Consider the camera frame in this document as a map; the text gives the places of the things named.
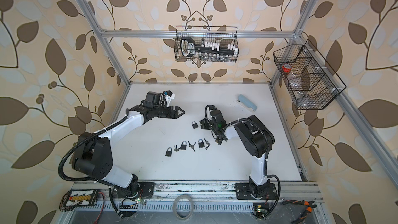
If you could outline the black padlock with keys middle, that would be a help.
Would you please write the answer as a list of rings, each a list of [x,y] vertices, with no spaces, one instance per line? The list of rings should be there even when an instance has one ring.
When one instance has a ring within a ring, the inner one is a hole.
[[[204,140],[199,139],[198,140],[198,145],[199,145],[199,149],[201,149],[201,148],[208,149],[208,147],[210,146],[210,143],[206,139],[204,139]]]

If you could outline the black padlock with keys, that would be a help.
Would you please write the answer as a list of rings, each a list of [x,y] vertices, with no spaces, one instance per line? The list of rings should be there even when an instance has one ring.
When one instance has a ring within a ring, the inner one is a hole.
[[[179,147],[178,146],[173,146],[173,147],[169,147],[165,153],[166,157],[171,157],[173,152],[178,152],[179,151]]]
[[[210,143],[206,139],[204,139],[204,140],[199,139],[198,140],[198,145],[199,145],[199,149],[201,149],[201,148],[208,149],[208,147],[210,146]]]
[[[195,152],[195,143],[191,144],[190,142],[183,141],[179,147],[180,150],[187,150],[187,147],[190,147]]]

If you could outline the black padlock with keys bottom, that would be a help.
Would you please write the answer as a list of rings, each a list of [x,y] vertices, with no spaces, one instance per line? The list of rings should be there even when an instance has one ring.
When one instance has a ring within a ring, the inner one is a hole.
[[[190,142],[183,141],[179,147],[180,150],[187,150],[187,147],[190,147],[195,152],[195,143],[191,144]]]

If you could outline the black padlock with keys top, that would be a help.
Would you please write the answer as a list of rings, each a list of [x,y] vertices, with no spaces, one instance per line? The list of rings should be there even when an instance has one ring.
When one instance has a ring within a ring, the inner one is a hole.
[[[171,157],[173,152],[178,152],[179,151],[179,147],[178,146],[173,146],[173,147],[169,147],[165,153],[166,157]]]

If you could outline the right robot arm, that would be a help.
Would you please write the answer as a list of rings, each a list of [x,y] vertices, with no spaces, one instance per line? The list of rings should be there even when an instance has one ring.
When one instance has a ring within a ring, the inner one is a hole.
[[[271,131],[255,115],[227,123],[221,110],[214,105],[205,107],[201,128],[210,130],[218,145],[233,138],[240,139],[253,157],[249,192],[255,199],[264,198],[273,185],[272,176],[267,174],[268,156],[275,143]]]

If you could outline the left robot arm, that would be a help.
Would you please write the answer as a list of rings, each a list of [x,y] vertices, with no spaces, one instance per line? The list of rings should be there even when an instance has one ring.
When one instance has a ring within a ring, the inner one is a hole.
[[[138,177],[114,164],[112,147],[153,118],[177,119],[185,112],[170,103],[172,91],[148,92],[139,105],[128,108],[122,119],[95,133],[83,133],[61,159],[58,174],[65,181],[97,181],[117,188],[127,198],[141,193]]]

